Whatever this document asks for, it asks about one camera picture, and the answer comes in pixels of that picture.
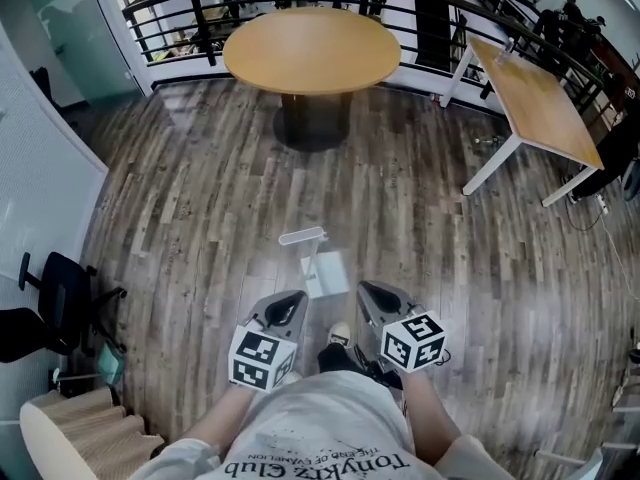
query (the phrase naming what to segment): black chair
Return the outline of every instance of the black chair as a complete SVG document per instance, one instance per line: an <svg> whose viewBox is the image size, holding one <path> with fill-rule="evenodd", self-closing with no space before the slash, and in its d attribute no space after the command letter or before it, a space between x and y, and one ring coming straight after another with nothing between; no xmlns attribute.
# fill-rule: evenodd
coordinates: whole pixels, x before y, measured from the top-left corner
<svg viewBox="0 0 640 480"><path fill-rule="evenodd" d="M29 283L40 290L38 314L29 308L0 311L0 361L12 362L41 348L69 355L82 342L82 351L93 355L88 336L100 333L121 352L100 321L99 310L113 297L127 296L122 287L114 288L91 299L93 267L84 270L75 261L52 252L42 272L42 280L29 273L31 255L25 253L20 267L18 286L24 290Z"/></svg>

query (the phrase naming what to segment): black railing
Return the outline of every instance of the black railing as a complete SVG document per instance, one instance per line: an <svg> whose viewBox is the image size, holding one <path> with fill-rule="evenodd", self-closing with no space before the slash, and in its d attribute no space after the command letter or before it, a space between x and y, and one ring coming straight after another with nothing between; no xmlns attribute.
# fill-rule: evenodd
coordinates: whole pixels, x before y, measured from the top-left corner
<svg viewBox="0 0 640 480"><path fill-rule="evenodd" d="M228 13L217 16L215 19L207 19L207 11L225 7L228 8L229 3L223 2L202 5L202 0L190 0L191 6L185 9L159 15L144 21L136 20L135 13L137 11L152 8L153 6L169 1L172 0L137 1L123 10L124 17L129 22L129 28L131 28L135 34L135 41L140 45L140 53L147 59L149 66L199 58L207 58L209 64L213 66L216 64L216 57L222 55L222 45L226 37L233 31L233 26L253 19L253 16L233 18L230 17ZM389 5L376 0L235 0L234 4L248 6L261 2L277 2L280 6L290 6L294 4L325 3L331 4L332 6L351 6L353 10L363 15L369 15L374 12L374 10L374 14L377 15L380 13L380 9L385 9L446 22L449 24L449 28L452 29L449 37L434 35L431 31L416 30L414 28L401 27L397 24L386 23L384 15L382 15L382 19L380 16L376 16L376 19L380 19L382 24L390 30L416 35L416 43L418 43L418 39L422 37L428 39L428 41L426 41L427 44L433 42L439 45L448 45L448 53L442 50L436 51L435 49L420 48L418 44L415 46L407 44L401 45L404 51L416 53L417 59L414 62L403 61L400 65L402 67L426 71L449 78L453 76L453 72L461 56L461 51L466 46L466 40L469 34L488 39L497 44L504 42L504 37L496 37L486 30L478 30L469 26L464 14L473 14L499 27L505 36L514 39L517 45L516 51L521 56L544 67L561 80L569 97L580 112L583 112L592 103L597 93L602 89L603 85L601 80L591 71L557 46L533 34L531 30L513 18L500 16L491 10L465 0L438 1L444 2L455 10L454 19L450 19L448 16L436 16L419 12L415 9ZM162 28L164 20L185 14L194 15L194 19L190 25L172 27L166 30ZM141 33L141 27L149 27L153 24L158 27L157 32L146 35ZM185 37L185 32L191 33L191 35ZM150 48L148 41L155 37L171 37L172 42L169 42L167 46ZM171 58L159 59L153 55L154 53L169 52L172 51L172 49L175 50L185 47L188 49L187 52L178 52L177 56ZM446 66L448 69L434 66ZM462 80L467 84L484 89L487 88L487 80L483 76L483 71L480 67L470 65L466 75L468 76L463 76Z"/></svg>

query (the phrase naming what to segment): white cube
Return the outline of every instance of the white cube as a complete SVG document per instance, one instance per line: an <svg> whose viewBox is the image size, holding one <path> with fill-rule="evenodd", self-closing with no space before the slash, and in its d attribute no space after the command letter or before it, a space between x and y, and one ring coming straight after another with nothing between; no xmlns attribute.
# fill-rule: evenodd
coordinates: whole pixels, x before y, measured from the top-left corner
<svg viewBox="0 0 640 480"><path fill-rule="evenodd" d="M385 325L380 355L410 373L438 361L445 339L442 324L429 311Z"/></svg>
<svg viewBox="0 0 640 480"><path fill-rule="evenodd" d="M298 345L241 325L229 349L229 380L270 393L293 369Z"/></svg>

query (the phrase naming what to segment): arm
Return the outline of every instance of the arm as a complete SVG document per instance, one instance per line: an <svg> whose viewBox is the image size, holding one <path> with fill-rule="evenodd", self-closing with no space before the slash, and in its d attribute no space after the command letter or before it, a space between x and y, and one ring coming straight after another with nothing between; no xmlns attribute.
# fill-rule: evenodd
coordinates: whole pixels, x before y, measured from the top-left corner
<svg viewBox="0 0 640 480"><path fill-rule="evenodd" d="M242 386L231 386L222 398L182 436L199 439L218 446L224 456L238 436L256 391Z"/></svg>
<svg viewBox="0 0 640 480"><path fill-rule="evenodd" d="M442 406L425 370L401 376L416 457L433 466L460 436L460 430Z"/></svg>

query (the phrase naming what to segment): white table leg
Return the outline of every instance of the white table leg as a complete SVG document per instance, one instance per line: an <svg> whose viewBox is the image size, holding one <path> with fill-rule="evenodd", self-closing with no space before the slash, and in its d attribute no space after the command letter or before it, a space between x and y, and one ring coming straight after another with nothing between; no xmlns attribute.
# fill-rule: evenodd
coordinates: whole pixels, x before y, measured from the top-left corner
<svg viewBox="0 0 640 480"><path fill-rule="evenodd" d="M489 159L489 161L482 166L482 168L477 172L477 174L469 180L464 188L462 189L462 193L465 196L471 194L475 189L477 189L484 181L491 176L493 171L495 171L502 162L504 162L511 153L513 153L518 146L520 145L520 139L511 134L511 137L507 139L507 141L500 147L498 151Z"/></svg>
<svg viewBox="0 0 640 480"><path fill-rule="evenodd" d="M456 68L456 71L453 74L453 78L451 79L451 85L449 85L447 92L444 93L440 98L440 106L442 108L445 108L449 104L449 101L451 101L451 97L453 96L453 93L455 92L456 87L460 83L460 79L462 78L462 75L467 69L469 62L471 62L472 57L473 57L473 50L471 49L471 45L468 44L464 50L464 53L462 54L462 58L460 59L460 62L458 62L458 67Z"/></svg>
<svg viewBox="0 0 640 480"><path fill-rule="evenodd" d="M562 185L553 194L551 194L546 199L543 199L542 200L542 206L544 206L546 208L547 206L552 205L558 199L560 199L562 196L565 196L569 192L571 192L574 188L576 188L578 185L580 185L580 183L582 183L584 180L586 180L589 176L591 176L597 170L598 169L596 169L595 167L585 167L582 171L580 171L576 176L571 178L567 183Z"/></svg>

